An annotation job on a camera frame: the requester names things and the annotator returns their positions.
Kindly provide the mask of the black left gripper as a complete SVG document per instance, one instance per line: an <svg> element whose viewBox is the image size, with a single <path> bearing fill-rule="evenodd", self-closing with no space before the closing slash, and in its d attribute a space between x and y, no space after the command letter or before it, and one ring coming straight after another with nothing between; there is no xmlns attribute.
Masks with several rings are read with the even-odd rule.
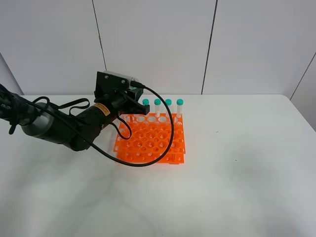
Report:
<svg viewBox="0 0 316 237"><path fill-rule="evenodd" d="M102 104L109 110L104 122L111 123L120 115L147 115L150 111L150 106L142 105L138 102L142 94L143 89L140 88L114 92L112 95L104 94L101 89L97 89L94 91L94 102Z"/></svg>

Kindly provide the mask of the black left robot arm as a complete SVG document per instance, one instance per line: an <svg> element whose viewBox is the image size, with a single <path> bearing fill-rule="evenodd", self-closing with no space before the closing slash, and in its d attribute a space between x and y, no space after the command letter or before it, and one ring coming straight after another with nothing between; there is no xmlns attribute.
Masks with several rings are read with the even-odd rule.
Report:
<svg viewBox="0 0 316 237"><path fill-rule="evenodd" d="M82 98L58 106L45 96L43 103L39 98L28 101L1 86L0 117L10 123L10 134L19 125L28 136L78 152L87 150L101 130L120 115L147 115L150 106L138 102L142 93L139 88L128 89L113 96L98 95L93 105L80 106L88 101Z"/></svg>

